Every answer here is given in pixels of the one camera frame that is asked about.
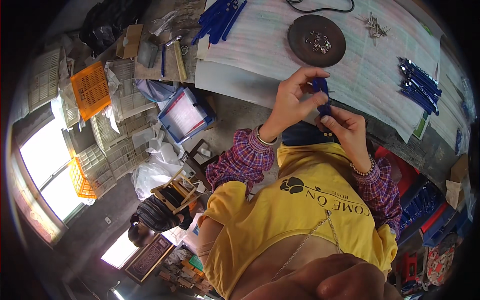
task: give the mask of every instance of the necklace chain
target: necklace chain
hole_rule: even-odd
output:
[[[292,261],[292,259],[295,257],[295,255],[297,255],[298,251],[300,251],[300,248],[303,247],[303,245],[307,242],[307,240],[312,236],[312,234],[321,226],[323,225],[325,222],[328,221],[328,224],[330,225],[330,228],[332,229],[332,232],[333,232],[333,236],[335,238],[335,244],[336,244],[336,251],[338,253],[342,253],[341,249],[340,249],[340,245],[338,244],[338,237],[336,235],[336,232],[335,232],[335,228],[333,227],[333,224],[332,224],[332,220],[330,219],[330,215],[332,214],[331,211],[329,210],[325,210],[325,214],[327,215],[327,218],[325,220],[322,220],[320,222],[318,222],[318,224],[311,230],[311,232],[307,235],[307,237],[303,240],[303,242],[300,244],[300,246],[298,246],[298,248],[294,251],[294,253],[290,256],[290,258],[287,260],[287,262],[285,262],[283,264],[283,266],[280,268],[280,270],[275,274],[275,276],[273,276],[272,280],[270,280],[270,282],[274,282],[276,280],[276,278],[278,277],[278,275],[287,267],[287,265]]]

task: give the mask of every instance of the black cable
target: black cable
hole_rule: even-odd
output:
[[[347,10],[347,11],[339,10],[339,9],[336,9],[336,8],[328,8],[328,7],[317,8],[316,10],[311,10],[311,11],[303,11],[303,10],[298,9],[295,6],[293,6],[293,4],[298,4],[298,3],[302,2],[303,0],[286,0],[286,1],[294,10],[296,10],[298,12],[303,12],[303,13],[321,12],[321,11],[351,12],[355,8],[355,3],[353,2],[353,0],[350,0],[350,1],[352,1],[352,8]]]

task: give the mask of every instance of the yellow t-shirt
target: yellow t-shirt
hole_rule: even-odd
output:
[[[199,220],[199,226],[205,216],[224,225],[203,268],[217,292],[228,299],[257,256],[281,239],[309,234],[326,218],[326,210],[332,212],[343,253],[390,271],[397,251],[396,235],[388,225],[375,229],[370,210],[352,188],[355,179],[349,164],[339,144],[282,144],[278,180],[250,202],[242,182],[230,181],[217,188]],[[328,225],[320,226],[313,235],[336,243]]]

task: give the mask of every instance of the black rose print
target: black rose print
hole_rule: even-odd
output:
[[[282,191],[288,191],[290,194],[295,194],[303,191],[303,187],[305,187],[303,181],[296,177],[290,177],[289,179],[285,179],[280,185],[280,189]]]

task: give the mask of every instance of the hammer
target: hammer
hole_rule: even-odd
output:
[[[180,81],[184,82],[187,80],[187,72],[185,71],[185,65],[183,64],[183,60],[181,58],[181,52],[180,52],[180,42],[179,40],[181,39],[181,36],[176,36],[170,41],[167,42],[167,47],[170,47],[173,45],[173,49],[175,50],[175,58],[177,59],[177,67],[179,69],[179,76],[180,76]]]

